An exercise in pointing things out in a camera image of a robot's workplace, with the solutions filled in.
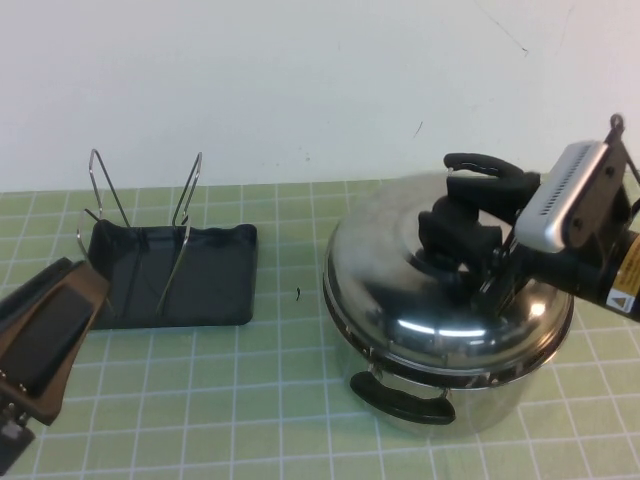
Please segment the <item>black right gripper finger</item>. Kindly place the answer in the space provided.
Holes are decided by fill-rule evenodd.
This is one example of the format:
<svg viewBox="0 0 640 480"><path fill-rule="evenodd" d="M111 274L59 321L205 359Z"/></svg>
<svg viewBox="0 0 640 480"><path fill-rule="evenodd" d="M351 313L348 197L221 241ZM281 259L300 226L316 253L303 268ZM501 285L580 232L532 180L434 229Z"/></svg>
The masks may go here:
<svg viewBox="0 0 640 480"><path fill-rule="evenodd" d="M503 241L502 228L483 225L477 207L448 196L419 213L418 235L426 252L464 264L469 271L488 271Z"/></svg>
<svg viewBox="0 0 640 480"><path fill-rule="evenodd" d="M449 176L448 196L502 221L515 221L541 184L541 176L525 172L513 177Z"/></svg>

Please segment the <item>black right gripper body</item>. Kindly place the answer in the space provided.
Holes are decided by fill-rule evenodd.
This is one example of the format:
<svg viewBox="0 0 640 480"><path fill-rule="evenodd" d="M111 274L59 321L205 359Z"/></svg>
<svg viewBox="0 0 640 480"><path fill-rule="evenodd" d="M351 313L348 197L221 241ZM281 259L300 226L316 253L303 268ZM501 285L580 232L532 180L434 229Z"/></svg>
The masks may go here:
<svg viewBox="0 0 640 480"><path fill-rule="evenodd" d="M530 251L510 233L497 250L493 269L472 297L473 307L482 314L501 314L531 278Z"/></svg>

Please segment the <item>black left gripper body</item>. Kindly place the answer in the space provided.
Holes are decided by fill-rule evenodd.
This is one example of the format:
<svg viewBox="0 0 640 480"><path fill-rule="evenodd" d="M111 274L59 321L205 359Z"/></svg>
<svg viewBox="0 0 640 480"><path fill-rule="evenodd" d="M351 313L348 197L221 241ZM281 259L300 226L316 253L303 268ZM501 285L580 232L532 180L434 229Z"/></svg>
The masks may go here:
<svg viewBox="0 0 640 480"><path fill-rule="evenodd" d="M41 270L1 300L1 319L16 320L62 280L73 267L73 261L62 257Z"/></svg>

